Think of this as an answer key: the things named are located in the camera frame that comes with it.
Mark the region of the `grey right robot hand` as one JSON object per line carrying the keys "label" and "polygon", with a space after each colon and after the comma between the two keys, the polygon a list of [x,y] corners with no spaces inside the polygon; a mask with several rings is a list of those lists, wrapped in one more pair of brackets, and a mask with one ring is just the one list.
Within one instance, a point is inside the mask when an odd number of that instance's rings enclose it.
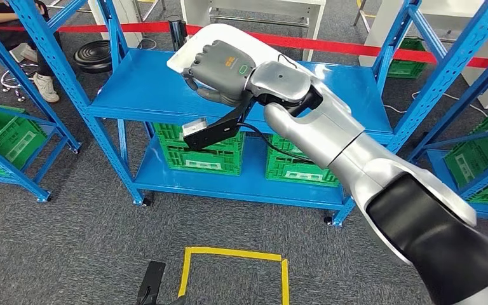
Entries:
{"label": "grey right robot hand", "polygon": [[247,78],[256,66],[255,61],[243,51],[216,40],[196,54],[182,76],[200,97],[238,107],[243,100]]}

